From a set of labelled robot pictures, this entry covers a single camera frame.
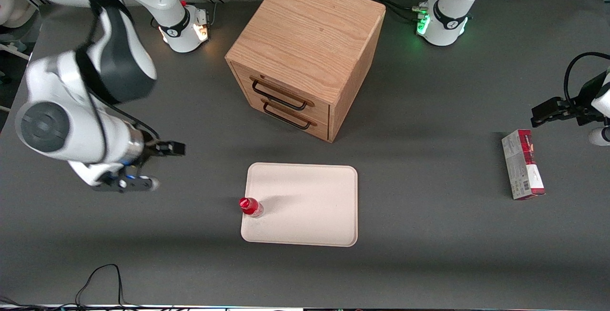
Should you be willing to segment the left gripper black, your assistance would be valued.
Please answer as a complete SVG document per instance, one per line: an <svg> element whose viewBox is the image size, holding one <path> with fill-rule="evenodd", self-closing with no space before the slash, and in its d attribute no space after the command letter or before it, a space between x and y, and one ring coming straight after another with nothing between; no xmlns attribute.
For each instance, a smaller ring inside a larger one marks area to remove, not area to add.
<svg viewBox="0 0 610 311"><path fill-rule="evenodd" d="M582 85L578 95L572 98L577 109L577 124L585 126L591 122L602 122L608 126L609 118L592 107L593 99L601 90L606 74L599 74ZM556 120L570 120L572 109L570 104L560 97L553 97L531 109L531 126L539 127Z"/></svg>

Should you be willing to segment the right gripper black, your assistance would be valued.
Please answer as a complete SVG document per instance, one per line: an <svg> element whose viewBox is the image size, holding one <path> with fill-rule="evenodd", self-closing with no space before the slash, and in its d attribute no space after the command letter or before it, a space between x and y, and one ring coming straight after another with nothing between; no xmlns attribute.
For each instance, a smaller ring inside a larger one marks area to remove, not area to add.
<svg viewBox="0 0 610 311"><path fill-rule="evenodd" d="M144 144L142 159L163 156L184 156L186 146L182 142L149 141Z"/></svg>

